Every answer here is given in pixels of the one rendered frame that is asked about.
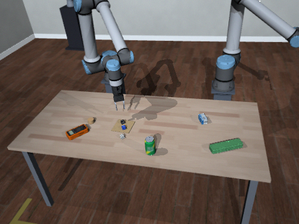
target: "white baseboard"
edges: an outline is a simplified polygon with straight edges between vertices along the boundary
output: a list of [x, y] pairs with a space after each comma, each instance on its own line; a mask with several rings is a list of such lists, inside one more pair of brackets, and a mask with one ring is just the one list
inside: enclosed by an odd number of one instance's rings
[[4, 59], [8, 55], [14, 53], [19, 48], [23, 47], [24, 45], [28, 44], [30, 41], [34, 40], [35, 36], [32, 34], [31, 36], [27, 37], [26, 39], [20, 41], [19, 43], [13, 45], [11, 48], [7, 49], [6, 51], [0, 53], [0, 60]]
[[[8, 50], [0, 53], [0, 60], [4, 59], [11, 53], [36, 39], [66, 39], [66, 34], [32, 34]], [[209, 41], [209, 42], [226, 42], [226, 36], [123, 36], [124, 40], [149, 40], [149, 41]], [[109, 35], [96, 34], [96, 40], [111, 40]], [[241, 42], [287, 42], [281, 36], [241, 36]]]

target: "can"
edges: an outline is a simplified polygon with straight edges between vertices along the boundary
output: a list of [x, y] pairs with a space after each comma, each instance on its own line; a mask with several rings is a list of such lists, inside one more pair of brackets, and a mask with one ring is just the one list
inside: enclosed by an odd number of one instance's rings
[[147, 155], [155, 154], [155, 139], [152, 136], [145, 138], [145, 152]]

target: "wooden tabletop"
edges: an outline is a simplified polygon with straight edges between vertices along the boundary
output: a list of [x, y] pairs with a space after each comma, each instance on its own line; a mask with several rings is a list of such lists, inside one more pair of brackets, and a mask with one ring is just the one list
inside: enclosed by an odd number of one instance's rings
[[[271, 182], [256, 103], [125, 94], [125, 107], [113, 94], [62, 90], [8, 146], [9, 150], [172, 169], [220, 177]], [[208, 124], [201, 125], [198, 114]], [[91, 130], [74, 140], [65, 132], [89, 117]], [[135, 121], [121, 139], [118, 119]], [[155, 138], [157, 152], [145, 153]], [[212, 154], [209, 144], [240, 138], [243, 148]]]

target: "yellow floor tape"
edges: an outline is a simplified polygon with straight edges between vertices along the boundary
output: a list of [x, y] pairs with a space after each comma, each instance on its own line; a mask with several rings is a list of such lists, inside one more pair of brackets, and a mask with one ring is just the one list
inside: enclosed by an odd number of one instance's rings
[[32, 199], [27, 199], [24, 202], [24, 204], [21, 206], [21, 208], [19, 209], [19, 211], [17, 212], [17, 214], [14, 216], [14, 218], [9, 224], [35, 224], [32, 222], [23, 222], [22, 220], [18, 220], [22, 216], [23, 212], [25, 211], [25, 209], [27, 208], [27, 206], [31, 201]]

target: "table leg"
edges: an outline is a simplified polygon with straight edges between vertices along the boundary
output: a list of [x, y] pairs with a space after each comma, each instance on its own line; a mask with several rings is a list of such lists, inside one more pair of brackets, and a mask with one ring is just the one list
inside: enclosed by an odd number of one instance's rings
[[25, 160], [30, 168], [30, 171], [36, 181], [37, 186], [39, 187], [39, 190], [44, 198], [44, 201], [46, 202], [46, 205], [48, 207], [52, 206], [54, 201], [52, 199], [52, 196], [50, 194], [50, 191], [47, 187], [46, 182], [44, 181], [43, 174], [40, 172], [39, 166], [36, 162], [36, 159], [31, 152], [22, 152]]
[[242, 217], [241, 217], [241, 224], [249, 224], [250, 215], [252, 212], [253, 202], [255, 201], [256, 189], [258, 185], [258, 181], [249, 181], [247, 193], [245, 197]]

